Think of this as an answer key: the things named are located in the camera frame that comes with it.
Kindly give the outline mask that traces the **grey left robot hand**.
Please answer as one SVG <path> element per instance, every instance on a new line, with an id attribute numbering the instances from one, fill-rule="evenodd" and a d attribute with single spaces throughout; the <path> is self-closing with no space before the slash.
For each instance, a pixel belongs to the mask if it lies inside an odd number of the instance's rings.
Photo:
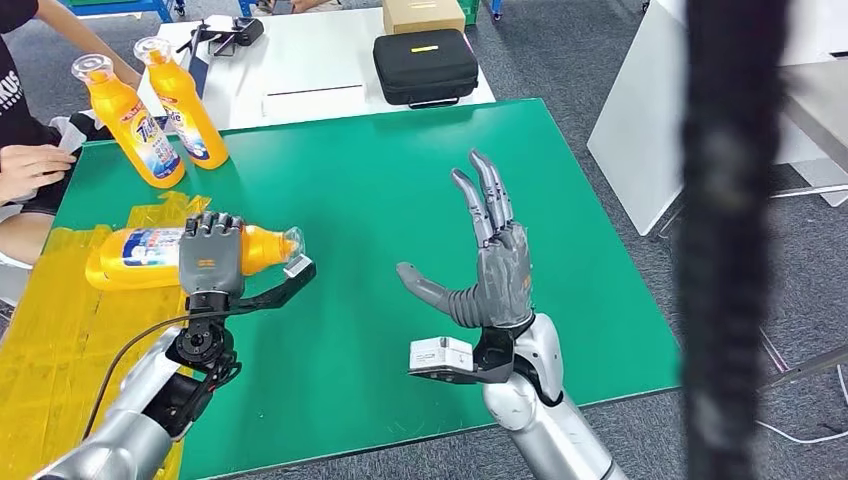
<path id="1" fill-rule="evenodd" d="M 186 219 L 179 241 L 178 279 L 186 294 L 222 292 L 240 298 L 244 292 L 240 216 L 204 211 Z"/>

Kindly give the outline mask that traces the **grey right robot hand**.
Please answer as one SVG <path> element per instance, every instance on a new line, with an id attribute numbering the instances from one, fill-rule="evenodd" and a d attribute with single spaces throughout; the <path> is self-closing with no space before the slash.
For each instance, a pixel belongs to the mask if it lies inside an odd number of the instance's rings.
<path id="1" fill-rule="evenodd" d="M 464 328 L 512 328 L 533 314 L 531 260 L 526 230 L 514 218 L 511 198 L 495 164 L 478 150 L 469 152 L 479 184 L 461 170 L 451 179 L 462 192 L 477 246 L 477 282 L 464 289 L 446 288 L 401 262 L 396 272 L 419 300 L 448 315 Z"/>

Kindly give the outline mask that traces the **person's right hand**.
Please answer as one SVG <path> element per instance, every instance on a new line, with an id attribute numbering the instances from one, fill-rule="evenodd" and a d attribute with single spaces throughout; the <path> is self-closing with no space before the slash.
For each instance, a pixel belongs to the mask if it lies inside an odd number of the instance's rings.
<path id="1" fill-rule="evenodd" d="M 76 158 L 52 145 L 1 148 L 1 204 L 23 198 L 64 178 Z"/>

